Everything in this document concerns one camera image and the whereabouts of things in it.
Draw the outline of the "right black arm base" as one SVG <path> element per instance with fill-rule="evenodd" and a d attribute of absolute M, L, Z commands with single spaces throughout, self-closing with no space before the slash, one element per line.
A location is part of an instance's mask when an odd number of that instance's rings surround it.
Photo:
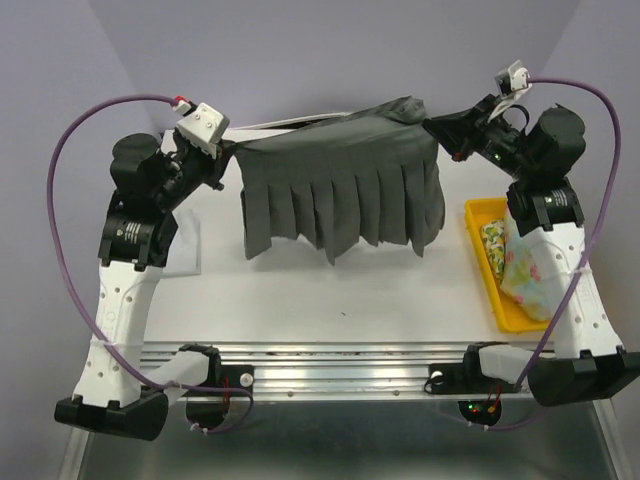
<path fill-rule="evenodd" d="M 480 395 L 480 400 L 459 401 L 460 414 L 472 425 L 494 427 L 502 415 L 501 396 L 517 392 L 513 383 L 481 371 L 480 350 L 495 345 L 500 342 L 472 344 L 460 362 L 431 364 L 423 391 L 430 395 Z"/>

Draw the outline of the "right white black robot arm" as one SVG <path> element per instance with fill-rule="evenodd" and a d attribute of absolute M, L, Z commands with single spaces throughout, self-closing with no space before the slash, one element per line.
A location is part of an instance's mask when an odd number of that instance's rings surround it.
<path fill-rule="evenodd" d="M 507 207 L 554 311 L 543 337 L 554 355 L 476 344 L 469 349 L 473 358 L 460 366 L 461 381 L 472 390 L 495 379 L 527 386 L 544 407 L 611 398 L 638 378 L 639 355 L 624 347 L 608 320 L 589 268 L 584 214 L 567 178 L 586 148 L 584 122 L 555 105 L 524 132 L 504 119 L 506 109 L 489 95 L 466 111 L 428 118 L 423 127 L 454 161 L 477 153 L 512 177 Z"/>

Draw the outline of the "grey pleated skirt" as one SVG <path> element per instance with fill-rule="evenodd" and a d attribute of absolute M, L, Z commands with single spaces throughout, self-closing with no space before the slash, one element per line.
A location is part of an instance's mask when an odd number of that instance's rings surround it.
<path fill-rule="evenodd" d="M 421 256 L 444 227 L 438 144 L 422 100 L 407 96 L 238 143 L 244 251 L 304 237 L 329 263 L 360 240 Z"/>

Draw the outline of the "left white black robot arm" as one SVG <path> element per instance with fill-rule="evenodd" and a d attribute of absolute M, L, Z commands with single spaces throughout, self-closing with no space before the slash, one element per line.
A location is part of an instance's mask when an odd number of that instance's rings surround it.
<path fill-rule="evenodd" d="M 177 232 L 174 210 L 215 172 L 214 159 L 178 131 L 169 153 L 150 134 L 113 147 L 116 186 L 99 246 L 100 298 L 83 372 L 71 396 L 57 402 L 57 422 L 94 433 L 152 441 L 170 407 L 191 386 L 215 392 L 222 382 L 217 348 L 186 344 L 138 379 L 149 309 Z"/>

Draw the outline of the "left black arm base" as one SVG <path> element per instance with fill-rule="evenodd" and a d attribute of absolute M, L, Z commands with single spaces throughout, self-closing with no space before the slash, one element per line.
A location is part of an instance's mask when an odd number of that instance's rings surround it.
<path fill-rule="evenodd" d="M 254 407 L 255 367 L 228 365 L 213 346 L 185 344 L 179 352 L 198 353 L 208 360 L 205 379 L 186 394 L 186 420 L 192 431 L 205 436 L 237 431 Z"/>

